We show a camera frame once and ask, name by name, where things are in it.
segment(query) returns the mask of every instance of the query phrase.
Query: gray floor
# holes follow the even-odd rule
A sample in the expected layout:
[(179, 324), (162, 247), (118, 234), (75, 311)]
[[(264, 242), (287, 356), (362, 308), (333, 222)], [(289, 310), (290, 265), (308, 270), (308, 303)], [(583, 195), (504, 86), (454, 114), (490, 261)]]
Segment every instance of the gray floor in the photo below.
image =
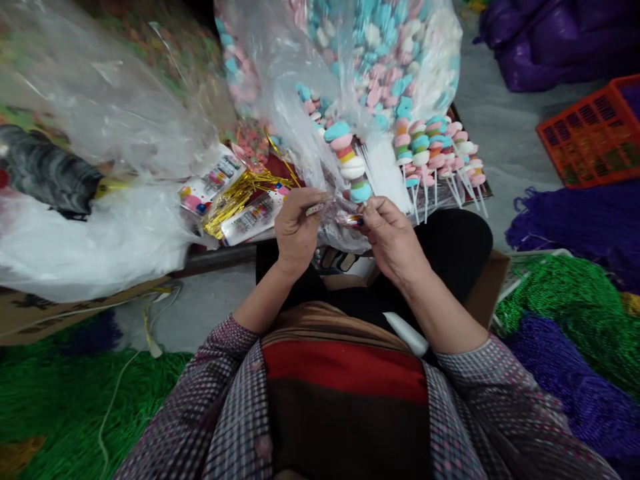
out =
[[(485, 45), (472, 45), (475, 26), (464, 25), (464, 29), (462, 71), (455, 104), (471, 139), (480, 145), (479, 156), (495, 194), (487, 202), (495, 247), (508, 251), (504, 232), (515, 216), (513, 199), (529, 186), (540, 191), (561, 187), (536, 134), (536, 125), (600, 85), (564, 85), (544, 93), (510, 93), (493, 53)], [(155, 338), (166, 351), (195, 352), (253, 285), (253, 264), (185, 279), (177, 300), (157, 320)], [(154, 305), (152, 314), (168, 301)], [(144, 306), (144, 301), (135, 301), (118, 307), (116, 313), (125, 332), (123, 342), (138, 349), (146, 349)]]

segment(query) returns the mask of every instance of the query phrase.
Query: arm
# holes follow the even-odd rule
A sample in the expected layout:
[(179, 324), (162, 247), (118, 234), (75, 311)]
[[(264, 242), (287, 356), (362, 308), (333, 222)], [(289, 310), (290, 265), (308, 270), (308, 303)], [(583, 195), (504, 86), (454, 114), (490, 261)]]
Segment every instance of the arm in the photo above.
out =
[(409, 220), (383, 197), (363, 210), (377, 264), (402, 292), (455, 389), (550, 478), (617, 478), (577, 440), (561, 404), (476, 322), (431, 270)]
[(247, 352), (268, 331), (316, 247), (319, 219), (304, 217), (323, 194), (297, 189), (276, 218), (280, 257), (234, 314), (218, 325), (156, 413), (114, 478), (193, 476), (206, 459), (218, 417)]

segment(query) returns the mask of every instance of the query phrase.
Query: plaid shirt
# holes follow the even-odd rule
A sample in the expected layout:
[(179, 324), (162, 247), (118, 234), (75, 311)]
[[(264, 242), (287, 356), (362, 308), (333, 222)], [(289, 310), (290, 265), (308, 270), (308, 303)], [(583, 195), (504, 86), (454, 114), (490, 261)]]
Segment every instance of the plaid shirt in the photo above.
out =
[[(438, 360), (442, 371), (424, 363), (435, 478), (512, 477), (471, 410), (548, 478), (617, 478), (494, 336)], [(187, 364), (115, 478), (266, 479), (272, 450), (260, 338), (229, 316)]]

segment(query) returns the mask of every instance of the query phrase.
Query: cardboard box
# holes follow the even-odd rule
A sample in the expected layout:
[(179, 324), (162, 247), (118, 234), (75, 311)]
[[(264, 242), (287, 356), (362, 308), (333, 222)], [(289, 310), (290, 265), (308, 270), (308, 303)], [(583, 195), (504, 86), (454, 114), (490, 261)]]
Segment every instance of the cardboard box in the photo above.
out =
[(486, 329), (491, 325), (491, 318), (498, 304), (502, 284), (507, 278), (510, 263), (511, 258), (508, 255), (492, 250), (480, 278), (465, 302), (466, 310)]
[(0, 294), (0, 346), (34, 343), (167, 280), (161, 277), (111, 297), (76, 303), (55, 303), (30, 293), (6, 291)]

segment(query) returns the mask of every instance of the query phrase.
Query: black pants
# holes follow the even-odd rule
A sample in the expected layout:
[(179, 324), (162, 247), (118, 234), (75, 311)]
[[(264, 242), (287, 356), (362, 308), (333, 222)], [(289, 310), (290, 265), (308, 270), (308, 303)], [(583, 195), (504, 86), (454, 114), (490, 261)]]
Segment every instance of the black pants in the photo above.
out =
[[(438, 210), (429, 216), (426, 225), (416, 227), (415, 233), (432, 270), (453, 296), (464, 303), (493, 246), (493, 236), (487, 223), (466, 210)], [(256, 283), (265, 276), (277, 258), (275, 241), (258, 246)], [(370, 322), (394, 334), (383, 312), (396, 312), (416, 331), (422, 332), (402, 294), (382, 274), (370, 287), (328, 291), (315, 268), (309, 265), (294, 284), (282, 310), (313, 300), (324, 301), (350, 317)]]

